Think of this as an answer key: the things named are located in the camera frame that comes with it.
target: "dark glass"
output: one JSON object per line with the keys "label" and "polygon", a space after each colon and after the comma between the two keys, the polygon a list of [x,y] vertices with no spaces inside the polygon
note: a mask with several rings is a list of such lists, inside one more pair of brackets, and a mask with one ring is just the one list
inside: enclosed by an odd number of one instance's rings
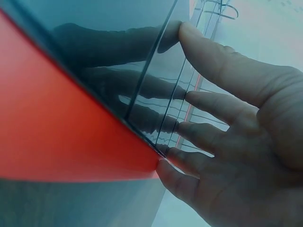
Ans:
{"label": "dark glass", "polygon": [[[173,98],[180,100],[184,99],[186,93],[186,90],[177,85],[185,63],[185,55],[180,43],[166,52],[160,51],[160,47],[165,43],[167,37],[173,36],[178,39],[178,28],[180,23],[184,21],[189,21],[189,3],[179,0],[161,38],[157,52],[148,66],[140,91],[129,114],[129,122],[140,129],[153,144],[156,143],[161,128],[163,131],[171,133],[171,129],[177,123],[175,118],[168,117],[165,121],[166,124],[163,124],[174,91],[176,90],[176,94]],[[152,83],[151,76],[156,77],[159,81]],[[146,92],[152,92],[152,95],[146,97],[144,95]]]}
{"label": "dark glass", "polygon": [[[178,81],[178,86],[186,91],[190,90],[191,83],[195,82],[192,81],[193,74],[194,68],[188,61],[186,61],[181,72],[180,79]],[[173,131],[178,127],[179,122],[183,122],[185,120],[187,114],[188,103],[183,99],[178,99],[178,96],[179,94],[177,92],[173,94],[173,98],[169,104],[162,128],[159,133],[159,137],[156,142],[157,148],[163,154],[166,154],[166,151],[169,148],[169,144],[173,147],[176,146],[178,136],[173,137]],[[171,119],[177,119],[177,122],[175,124],[171,124]]]}
{"label": "dark glass", "polygon": [[[50,35],[76,79],[124,118],[175,0],[17,1]],[[177,41],[167,36],[158,51]]]}

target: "glass surface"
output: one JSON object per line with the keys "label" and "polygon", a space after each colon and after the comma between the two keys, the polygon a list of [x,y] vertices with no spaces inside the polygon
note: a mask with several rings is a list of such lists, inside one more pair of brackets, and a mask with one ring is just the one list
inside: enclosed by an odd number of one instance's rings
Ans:
{"label": "glass surface", "polygon": [[[193,78],[193,74],[194,68],[188,61],[186,61],[180,76],[180,80],[178,81],[178,86],[186,91],[190,90],[191,88],[189,86],[191,84],[191,80],[196,80],[196,78]],[[176,133],[173,135],[172,132],[178,126],[179,122],[183,122],[185,120],[185,117],[187,115],[187,107],[188,103],[183,99],[178,99],[178,94],[175,92],[169,104],[167,114],[164,118],[163,125],[156,143],[157,148],[163,154],[166,154],[166,150],[169,148],[169,144],[173,146],[177,144],[178,136],[176,136]],[[175,124],[171,124],[171,119],[177,119],[177,122]]]}
{"label": "glass surface", "polygon": [[[175,0],[17,1],[48,32],[74,76],[123,118]],[[165,37],[158,51],[177,41]]]}
{"label": "glass surface", "polygon": [[189,21],[189,1],[179,0],[146,71],[140,91],[129,114],[129,122],[140,129],[153,144],[156,143],[160,128],[170,133],[176,123],[175,118],[170,118],[166,121],[167,124],[163,125],[164,116],[174,90],[176,90],[175,99],[183,100],[186,93],[182,87],[176,86],[185,62],[185,55],[180,43],[166,52],[160,50],[167,37],[175,37],[178,40],[178,28],[180,23],[184,21]]}

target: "skin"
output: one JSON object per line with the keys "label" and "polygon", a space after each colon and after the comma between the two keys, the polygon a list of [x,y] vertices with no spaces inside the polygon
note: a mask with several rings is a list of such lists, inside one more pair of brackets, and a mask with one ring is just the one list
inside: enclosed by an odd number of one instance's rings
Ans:
{"label": "skin", "polygon": [[303,73],[249,59],[179,30],[187,59],[234,96],[189,92],[186,100],[229,124],[182,122],[177,131],[211,153],[171,148],[157,172],[164,186],[213,227],[303,226]]}

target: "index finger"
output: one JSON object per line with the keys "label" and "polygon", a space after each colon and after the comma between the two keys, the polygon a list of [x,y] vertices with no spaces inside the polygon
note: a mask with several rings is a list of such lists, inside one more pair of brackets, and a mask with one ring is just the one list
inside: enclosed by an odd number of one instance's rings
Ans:
{"label": "index finger", "polygon": [[202,76],[259,108],[297,80],[292,76],[294,68],[247,58],[204,38],[188,23],[180,26],[179,40],[187,59]]}

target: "red panel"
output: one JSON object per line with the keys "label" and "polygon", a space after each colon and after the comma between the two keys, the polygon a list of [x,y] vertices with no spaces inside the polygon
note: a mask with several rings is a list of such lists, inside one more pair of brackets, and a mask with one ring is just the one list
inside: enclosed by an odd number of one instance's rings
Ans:
{"label": "red panel", "polygon": [[159,155],[74,84],[0,12],[0,177],[156,176]]}

